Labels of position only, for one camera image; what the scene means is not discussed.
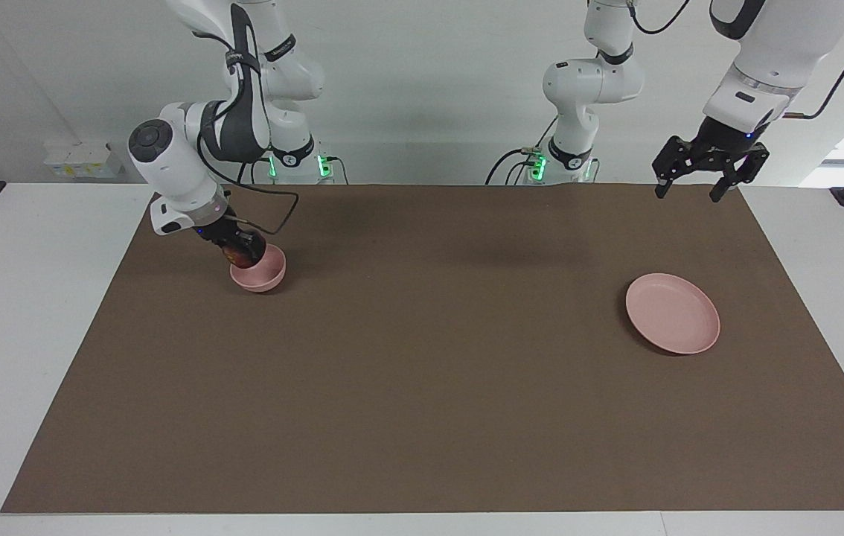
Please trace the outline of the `pink bowl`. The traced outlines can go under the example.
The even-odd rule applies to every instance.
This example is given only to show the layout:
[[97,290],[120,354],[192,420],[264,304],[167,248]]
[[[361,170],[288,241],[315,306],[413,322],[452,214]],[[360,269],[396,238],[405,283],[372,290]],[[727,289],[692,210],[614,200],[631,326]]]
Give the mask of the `pink bowl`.
[[271,243],[266,245],[263,257],[251,268],[231,265],[229,277],[242,289],[262,294],[275,289],[285,277],[288,261],[285,253]]

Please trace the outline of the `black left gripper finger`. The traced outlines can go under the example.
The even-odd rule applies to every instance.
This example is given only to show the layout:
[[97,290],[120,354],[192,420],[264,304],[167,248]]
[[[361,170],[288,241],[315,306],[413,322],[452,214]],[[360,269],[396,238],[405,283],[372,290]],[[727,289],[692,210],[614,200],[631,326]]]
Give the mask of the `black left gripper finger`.
[[770,152],[763,144],[755,144],[742,155],[721,153],[717,155],[714,169],[722,176],[710,192],[710,200],[719,202],[729,191],[741,184],[749,184],[758,176]]
[[656,176],[654,193],[657,198],[664,198],[673,186],[674,180],[690,173],[691,151],[693,142],[674,135],[665,143],[651,162],[651,170]]

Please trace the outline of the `brown table mat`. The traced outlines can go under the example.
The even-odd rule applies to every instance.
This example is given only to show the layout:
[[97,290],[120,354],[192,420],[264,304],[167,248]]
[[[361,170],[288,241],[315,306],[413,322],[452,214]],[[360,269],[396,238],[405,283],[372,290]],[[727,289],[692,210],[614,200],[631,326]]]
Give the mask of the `brown table mat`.
[[[741,194],[299,193],[266,294],[142,217],[4,513],[844,510],[844,373]],[[710,350],[633,328],[650,272]]]

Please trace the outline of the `white power socket box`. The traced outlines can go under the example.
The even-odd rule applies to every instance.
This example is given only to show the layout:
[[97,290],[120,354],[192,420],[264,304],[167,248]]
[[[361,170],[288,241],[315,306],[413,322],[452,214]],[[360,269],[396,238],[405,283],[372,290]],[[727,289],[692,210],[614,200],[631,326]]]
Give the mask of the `white power socket box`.
[[117,179],[124,166],[109,143],[45,143],[43,163],[58,179]]

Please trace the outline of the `pink plate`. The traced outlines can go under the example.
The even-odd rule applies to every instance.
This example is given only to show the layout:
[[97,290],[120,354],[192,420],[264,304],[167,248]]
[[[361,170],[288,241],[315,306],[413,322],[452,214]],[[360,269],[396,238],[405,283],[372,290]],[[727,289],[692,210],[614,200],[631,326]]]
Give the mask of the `pink plate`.
[[627,286],[624,305],[633,328],[668,353],[697,355],[718,342],[721,321],[714,302],[677,275],[641,275]]

